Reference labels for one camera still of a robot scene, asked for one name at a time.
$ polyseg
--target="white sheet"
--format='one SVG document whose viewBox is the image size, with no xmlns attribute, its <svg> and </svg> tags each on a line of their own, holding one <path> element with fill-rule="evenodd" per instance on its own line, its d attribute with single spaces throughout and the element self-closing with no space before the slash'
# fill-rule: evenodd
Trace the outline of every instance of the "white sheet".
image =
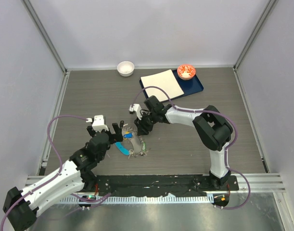
<svg viewBox="0 0 294 231">
<path fill-rule="evenodd" d="M 144 87 L 156 86 L 163 89 L 173 99 L 184 94 L 172 70 L 167 70 L 155 75 L 141 77 Z M 164 93 L 155 88 L 146 89 L 148 97 L 154 95 L 160 102 L 168 100 Z"/>
</svg>

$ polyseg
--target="bowl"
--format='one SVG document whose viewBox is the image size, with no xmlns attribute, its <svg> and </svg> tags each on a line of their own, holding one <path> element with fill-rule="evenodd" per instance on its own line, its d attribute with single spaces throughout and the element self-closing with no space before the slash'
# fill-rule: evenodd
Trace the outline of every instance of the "bowl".
<svg viewBox="0 0 294 231">
<path fill-rule="evenodd" d="M 117 71 L 120 75 L 124 77 L 128 77 L 133 74 L 134 72 L 134 64 L 130 61 L 123 61 L 118 64 Z"/>
<path fill-rule="evenodd" d="M 183 80 L 190 80 L 196 74 L 196 69 L 189 64 L 182 64 L 177 68 L 178 76 Z"/>
</svg>

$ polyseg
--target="cable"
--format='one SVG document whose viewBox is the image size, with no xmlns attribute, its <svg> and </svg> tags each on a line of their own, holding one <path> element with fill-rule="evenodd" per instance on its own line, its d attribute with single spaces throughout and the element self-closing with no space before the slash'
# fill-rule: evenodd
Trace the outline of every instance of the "cable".
<svg viewBox="0 0 294 231">
<path fill-rule="evenodd" d="M 106 194 L 105 196 L 103 196 L 103 197 L 100 199 L 101 201 L 100 201 L 99 203 L 97 203 L 96 205 L 90 206 L 90 208 L 98 207 L 98 206 L 101 205 L 104 201 L 106 201 L 107 198 L 110 197 L 110 196 L 111 196 L 111 193 Z M 35 230 L 36 230 L 36 226 L 37 226 L 38 221 L 39 221 L 40 218 L 43 218 L 43 219 L 45 219 L 45 220 L 50 220 L 50 221 L 61 220 L 61 219 L 64 219 L 64 218 L 66 218 L 67 216 L 69 216 L 69 215 L 71 215 L 71 214 L 73 214 L 73 213 L 75 213 L 76 211 L 79 211 L 79 210 L 82 210 L 82 208 L 81 208 L 81 207 L 76 208 L 76 209 L 72 210 L 71 212 L 67 213 L 66 215 L 64 215 L 62 218 L 47 218 L 47 217 L 44 216 L 44 214 L 42 214 L 42 215 L 36 220 L 36 222 L 33 224 L 33 226 L 32 226 L 32 231 L 35 231 Z"/>
<path fill-rule="evenodd" d="M 90 201 L 84 201 L 84 202 L 95 203 L 95 202 L 100 201 L 96 205 L 93 205 L 93 206 L 89 207 L 89 208 L 95 208 L 95 207 L 98 207 L 99 205 L 101 205 L 104 201 L 106 201 L 107 198 L 110 197 L 111 195 L 112 195 L 111 193 L 108 193 L 105 196 L 103 196 L 102 198 L 100 198 L 99 200 L 93 200 L 94 202 L 90 202 Z M 78 210 L 82 210 L 82 208 L 81 207 L 76 208 L 76 209 L 72 210 L 71 212 L 67 213 L 66 215 L 64 215 L 62 218 L 46 218 L 46 217 L 44 217 L 44 219 L 46 219 L 46 220 L 61 220 L 61 219 L 66 218 L 67 216 L 71 215 L 72 213 L 75 213 Z"/>
<path fill-rule="evenodd" d="M 20 203 L 22 200 L 24 200 L 27 196 L 31 195 L 33 192 L 35 192 L 36 190 L 42 188 L 43 186 L 47 185 L 48 183 L 52 182 L 54 179 L 56 179 L 59 174 L 61 173 L 62 171 L 62 160 L 61 160 L 61 157 L 57 151 L 57 149 L 55 148 L 55 145 L 53 144 L 52 140 L 51 140 L 51 136 L 50 136 L 50 129 L 51 129 L 51 125 L 52 123 L 58 119 L 58 118 L 62 118 L 62 117 L 71 117 L 71 118 L 77 118 L 77 119 L 81 119 L 81 120 L 85 120 L 87 121 L 86 118 L 83 118 L 83 117 L 80 117 L 80 116 L 76 116 L 76 115 L 59 115 L 59 116 L 56 116 L 54 117 L 50 122 L 49 124 L 47 125 L 47 137 L 48 137 L 48 140 L 51 144 L 51 147 L 53 148 L 53 150 L 55 151 L 57 157 L 58 157 L 58 160 L 59 160 L 59 170 L 58 170 L 58 173 L 53 176 L 51 179 L 47 180 L 46 182 L 44 182 L 43 184 L 35 187 L 33 190 L 27 192 L 25 195 L 23 195 L 22 197 L 20 197 L 16 202 L 13 203 L 13 205 L 8 209 L 8 211 L 5 213 L 5 215 L 3 216 L 2 220 L 1 220 L 1 224 L 0 224 L 0 231 L 3 231 L 3 226 L 4 226 L 4 223 L 6 221 L 6 218 L 7 216 L 10 214 L 10 212 L 12 211 L 12 209 L 18 204 Z"/>
<path fill-rule="evenodd" d="M 140 95 L 140 93 L 142 93 L 144 90 L 146 90 L 147 88 L 155 88 L 155 89 L 158 89 L 160 90 L 162 93 L 165 94 L 165 96 L 168 98 L 171 106 L 176 109 L 177 111 L 180 111 L 180 112 L 189 112 L 189 113 L 210 113 L 210 114 L 215 114 L 215 115 L 218 115 L 218 116 L 221 116 L 223 118 L 225 118 L 226 120 L 228 120 L 230 122 L 230 124 L 233 126 L 233 129 L 234 129 L 234 132 L 235 132 L 235 136 L 234 136 L 234 139 L 233 141 L 228 144 L 226 147 L 225 147 L 225 151 L 224 151 L 224 156 L 225 156 L 225 167 L 231 171 L 231 172 L 236 172 L 238 174 L 240 174 L 244 180 L 246 181 L 246 184 L 247 184 L 247 187 L 248 187 L 248 195 L 247 195 L 247 198 L 246 200 L 239 206 L 236 206 L 236 207 L 221 207 L 221 206 L 217 206 L 218 208 L 221 208 L 221 209 L 227 209 L 227 210 L 232 210 L 232 209 L 237 209 L 237 208 L 241 208 L 243 207 L 249 200 L 249 197 L 251 195 L 251 187 L 249 185 L 249 182 L 247 180 L 247 178 L 245 177 L 245 175 L 243 175 L 241 172 L 237 171 L 237 170 L 234 170 L 234 169 L 231 169 L 229 166 L 228 166 L 228 162 L 227 162 L 227 159 L 228 159 L 228 148 L 231 147 L 237 140 L 238 138 L 238 130 L 237 130 L 237 126 L 235 125 L 235 123 L 229 119 L 226 115 L 222 114 L 222 113 L 219 113 L 219 112 L 214 112 L 214 111 L 208 111 L 208 110 L 187 110 L 187 109 L 182 109 L 182 108 L 177 108 L 174 103 L 172 102 L 172 100 L 170 99 L 170 97 L 168 96 L 168 94 L 161 88 L 157 87 L 157 86 L 148 86 L 148 87 L 145 87 L 143 89 L 141 89 L 141 91 L 136 95 L 136 97 L 134 98 L 134 101 L 132 103 L 132 107 L 134 105 L 134 103 L 136 102 L 138 96 Z"/>
</svg>

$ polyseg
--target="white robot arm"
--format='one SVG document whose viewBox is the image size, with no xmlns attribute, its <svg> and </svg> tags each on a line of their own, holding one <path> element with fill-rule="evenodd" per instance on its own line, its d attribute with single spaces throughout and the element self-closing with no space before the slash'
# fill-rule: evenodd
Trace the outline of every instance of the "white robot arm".
<svg viewBox="0 0 294 231">
<path fill-rule="evenodd" d="M 205 109 L 188 109 L 178 106 L 172 107 L 170 104 L 164 106 L 155 96 L 145 100 L 148 111 L 141 110 L 139 104 L 131 105 L 129 111 L 136 113 L 135 125 L 138 135 L 147 135 L 157 122 L 167 124 L 184 124 L 196 128 L 200 139 L 210 151 L 211 168 L 210 175 L 213 177 L 213 185 L 220 187 L 223 185 L 230 172 L 225 165 L 224 149 L 229 145 L 233 132 L 230 124 L 221 116 L 208 113 L 190 113 L 193 111 L 215 111 L 219 112 L 214 106 Z"/>
</svg>

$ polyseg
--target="blue curved piece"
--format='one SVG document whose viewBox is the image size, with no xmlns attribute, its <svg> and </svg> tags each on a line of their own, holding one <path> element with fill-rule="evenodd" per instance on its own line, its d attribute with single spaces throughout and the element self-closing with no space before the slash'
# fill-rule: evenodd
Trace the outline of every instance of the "blue curved piece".
<svg viewBox="0 0 294 231">
<path fill-rule="evenodd" d="M 124 155 L 129 155 L 129 150 L 123 147 L 123 145 L 120 142 L 115 143 L 115 145 Z"/>
</svg>

